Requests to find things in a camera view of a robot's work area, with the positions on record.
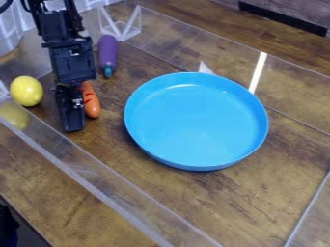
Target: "blue bowl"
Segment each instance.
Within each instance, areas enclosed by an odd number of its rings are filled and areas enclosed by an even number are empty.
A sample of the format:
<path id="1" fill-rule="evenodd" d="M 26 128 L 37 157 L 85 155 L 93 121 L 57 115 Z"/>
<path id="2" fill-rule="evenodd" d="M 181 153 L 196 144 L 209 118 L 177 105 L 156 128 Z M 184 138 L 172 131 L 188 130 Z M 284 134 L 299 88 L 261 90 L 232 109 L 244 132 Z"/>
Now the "blue bowl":
<path id="1" fill-rule="evenodd" d="M 263 144 L 268 115 L 237 83 L 199 72 L 160 76 L 132 93 L 128 134 L 165 165 L 213 171 L 235 165 Z"/>

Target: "black cable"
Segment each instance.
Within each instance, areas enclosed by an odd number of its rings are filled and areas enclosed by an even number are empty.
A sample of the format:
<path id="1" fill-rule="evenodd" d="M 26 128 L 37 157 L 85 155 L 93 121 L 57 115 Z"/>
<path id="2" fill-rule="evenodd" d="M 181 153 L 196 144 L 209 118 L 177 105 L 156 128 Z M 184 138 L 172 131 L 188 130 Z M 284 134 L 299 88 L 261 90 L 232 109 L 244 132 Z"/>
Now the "black cable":
<path id="1" fill-rule="evenodd" d="M 28 8 L 26 8 L 25 0 L 20 0 L 20 3 L 21 3 L 21 5 L 22 5 L 24 10 L 25 10 L 26 12 L 30 12 L 30 10 L 28 10 Z"/>
<path id="2" fill-rule="evenodd" d="M 8 8 L 9 6 L 12 5 L 14 0 L 6 0 L 6 2 L 2 4 L 2 6 L 0 7 L 0 13 L 2 13 Z"/>

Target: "lemon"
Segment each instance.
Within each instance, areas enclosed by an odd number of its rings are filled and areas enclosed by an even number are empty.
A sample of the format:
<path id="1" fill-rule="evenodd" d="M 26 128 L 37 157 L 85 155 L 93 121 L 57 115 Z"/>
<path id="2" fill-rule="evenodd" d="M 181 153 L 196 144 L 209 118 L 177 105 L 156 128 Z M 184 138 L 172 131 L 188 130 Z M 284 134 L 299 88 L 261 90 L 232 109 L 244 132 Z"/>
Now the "lemon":
<path id="1" fill-rule="evenodd" d="M 29 116 L 21 106 L 12 101 L 0 106 L 0 116 L 20 130 L 25 130 L 29 124 Z"/>
<path id="2" fill-rule="evenodd" d="M 44 96 L 41 83 L 29 76 L 17 77 L 10 84 L 10 96 L 22 106 L 34 106 Z"/>

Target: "purple object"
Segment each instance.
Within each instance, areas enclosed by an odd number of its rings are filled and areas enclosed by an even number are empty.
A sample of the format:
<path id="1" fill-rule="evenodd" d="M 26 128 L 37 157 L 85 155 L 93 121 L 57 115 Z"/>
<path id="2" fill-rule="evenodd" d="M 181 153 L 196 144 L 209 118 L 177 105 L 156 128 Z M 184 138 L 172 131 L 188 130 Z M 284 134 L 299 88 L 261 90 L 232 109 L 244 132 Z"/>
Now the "purple object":
<path id="1" fill-rule="evenodd" d="M 98 68 L 104 76 L 111 77 L 117 65 L 119 42 L 111 35 L 102 35 L 97 41 Z"/>

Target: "wooden table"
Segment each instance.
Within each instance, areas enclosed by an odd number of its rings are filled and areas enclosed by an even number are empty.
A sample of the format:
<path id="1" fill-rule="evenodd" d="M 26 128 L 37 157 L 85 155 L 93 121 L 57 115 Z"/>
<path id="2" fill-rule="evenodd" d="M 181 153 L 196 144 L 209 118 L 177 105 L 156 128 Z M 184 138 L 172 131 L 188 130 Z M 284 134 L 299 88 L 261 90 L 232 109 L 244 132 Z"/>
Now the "wooden table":
<path id="1" fill-rule="evenodd" d="M 209 1 L 156 0 L 145 6 L 330 74 L 324 38 Z M 237 166 L 212 173 L 177 171 L 153 161 L 131 141 L 123 108 L 143 82 L 179 68 L 124 43 L 117 68 L 109 80 L 98 77 L 94 82 L 101 117 L 66 137 L 220 244 L 282 246 L 328 169 L 328 116 L 307 126 L 268 109 L 265 144 Z M 41 82 L 50 88 L 52 76 Z M 306 100 L 312 107 L 311 96 Z M 49 91 L 30 111 L 60 130 Z M 53 246 L 157 246 L 2 125 L 0 132 L 0 193 Z"/>

